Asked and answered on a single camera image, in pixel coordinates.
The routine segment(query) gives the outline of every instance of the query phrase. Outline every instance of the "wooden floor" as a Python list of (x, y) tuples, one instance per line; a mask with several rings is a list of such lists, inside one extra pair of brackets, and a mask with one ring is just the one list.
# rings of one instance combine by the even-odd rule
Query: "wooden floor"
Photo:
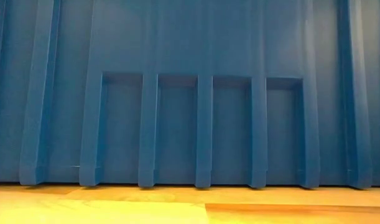
[(0, 223), (380, 223), (380, 189), (0, 185)]

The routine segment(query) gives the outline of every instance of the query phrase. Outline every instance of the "blue painted surface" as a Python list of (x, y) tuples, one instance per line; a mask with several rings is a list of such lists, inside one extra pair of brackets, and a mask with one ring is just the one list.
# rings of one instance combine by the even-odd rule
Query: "blue painted surface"
[(0, 182), (380, 186), (380, 0), (0, 0)]

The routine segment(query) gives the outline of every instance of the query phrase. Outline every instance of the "blue metal panel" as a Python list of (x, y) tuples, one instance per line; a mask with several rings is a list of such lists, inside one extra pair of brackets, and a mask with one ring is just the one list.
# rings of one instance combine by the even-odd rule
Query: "blue metal panel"
[(380, 186), (380, 0), (0, 0), (0, 182)]

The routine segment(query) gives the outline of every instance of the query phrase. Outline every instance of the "blue corrugated wall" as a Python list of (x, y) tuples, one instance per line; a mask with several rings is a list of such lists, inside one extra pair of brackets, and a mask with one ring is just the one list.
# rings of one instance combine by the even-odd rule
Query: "blue corrugated wall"
[(0, 0), (0, 182), (380, 186), (380, 0)]

